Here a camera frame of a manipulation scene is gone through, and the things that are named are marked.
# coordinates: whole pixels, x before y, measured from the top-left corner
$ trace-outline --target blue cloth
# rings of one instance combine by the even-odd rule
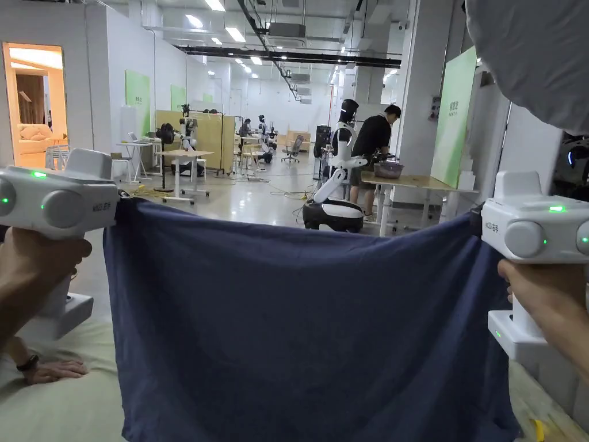
[[[498,254],[468,218],[397,239],[122,200],[105,230],[133,442],[508,442]]]

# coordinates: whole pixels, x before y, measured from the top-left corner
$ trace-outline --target wristwatch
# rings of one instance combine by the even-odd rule
[[[22,365],[17,365],[16,369],[18,371],[20,371],[21,373],[25,372],[25,371],[29,371],[33,368],[35,368],[37,366],[37,363],[39,362],[39,356],[37,355],[33,355],[29,358],[29,360],[27,362],[25,362]]]

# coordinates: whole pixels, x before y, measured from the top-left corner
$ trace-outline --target doorway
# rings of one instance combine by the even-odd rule
[[[45,167],[47,148],[67,146],[61,47],[3,43],[14,162]]]

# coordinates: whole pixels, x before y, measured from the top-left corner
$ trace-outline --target gray floor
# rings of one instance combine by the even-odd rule
[[[266,171],[257,174],[259,178],[269,182],[248,182],[240,173],[230,177],[216,177],[209,172],[206,182],[198,179],[200,189],[210,191],[209,197],[199,195],[194,206],[187,202],[168,202],[167,204],[187,212],[196,213],[213,219],[233,220],[247,223],[259,223],[278,226],[304,228],[302,216],[297,218],[297,210],[304,200],[304,194],[288,194],[285,192],[312,193],[316,181],[312,178],[314,158],[301,154],[300,163],[284,163],[280,161],[283,153],[276,154],[271,164],[265,164]],[[173,177],[166,177],[167,183],[173,186]],[[144,189],[152,189],[161,184],[161,178],[154,177],[142,183]],[[137,186],[121,185],[131,191]],[[190,178],[181,178],[181,187],[191,188]],[[417,225],[421,217],[419,210],[393,209],[391,218],[399,220],[402,225]],[[367,226],[362,232],[367,235],[378,235],[378,227]],[[110,302],[108,299],[108,281],[102,254],[102,230],[88,232],[86,238],[92,243],[93,251],[78,266],[78,276],[72,281],[70,291],[94,297],[93,317],[101,321],[110,321]]]

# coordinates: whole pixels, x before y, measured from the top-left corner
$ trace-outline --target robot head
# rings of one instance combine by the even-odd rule
[[[342,111],[339,113],[339,123],[349,124],[356,116],[359,104],[351,98],[346,98],[342,102]]]

